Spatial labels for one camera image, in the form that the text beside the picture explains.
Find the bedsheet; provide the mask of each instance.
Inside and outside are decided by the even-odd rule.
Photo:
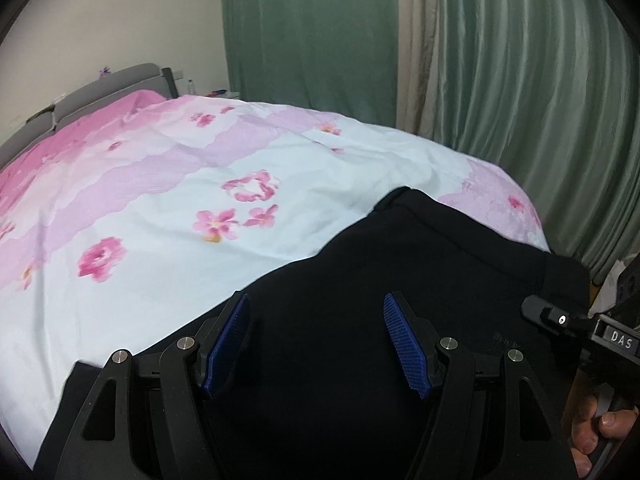
[[[72,365],[137,353],[420,189],[548,250],[502,170],[284,105],[142,91],[0,173],[0,423],[33,465]]]

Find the metal pin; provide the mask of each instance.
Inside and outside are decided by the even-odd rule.
[[[177,347],[180,350],[188,350],[195,344],[196,344],[196,340],[193,337],[189,337],[189,336],[181,337],[180,339],[178,339],[178,342],[176,343]]]
[[[114,363],[120,364],[126,361],[127,357],[129,357],[129,353],[126,350],[118,350],[113,353],[111,360],[113,360]]]
[[[507,352],[507,357],[514,363],[519,363],[524,359],[524,355],[522,354],[522,352],[520,350],[516,350],[515,348],[512,348]]]
[[[442,346],[445,350],[455,350],[458,348],[458,342],[452,337],[443,337],[440,340],[440,346]]]

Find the green curtain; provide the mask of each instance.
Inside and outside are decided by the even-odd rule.
[[[396,122],[397,0],[223,0],[223,15],[243,99]]]
[[[640,63],[604,0],[439,0],[434,140],[504,168],[602,282],[640,232]]]

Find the bottle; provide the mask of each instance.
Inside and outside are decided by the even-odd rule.
[[[189,81],[187,82],[187,94],[198,95],[196,93],[196,83],[193,82],[193,79],[189,79]]]

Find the textured blue pad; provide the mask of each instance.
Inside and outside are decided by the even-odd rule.
[[[409,323],[392,294],[385,296],[383,308],[386,329],[396,348],[402,371],[409,387],[420,395],[421,399],[429,396],[432,389],[427,374],[427,357],[420,348]]]
[[[240,352],[242,340],[249,328],[251,307],[249,296],[245,294],[229,316],[218,340],[207,357],[207,377],[202,389],[212,397],[225,385]]]

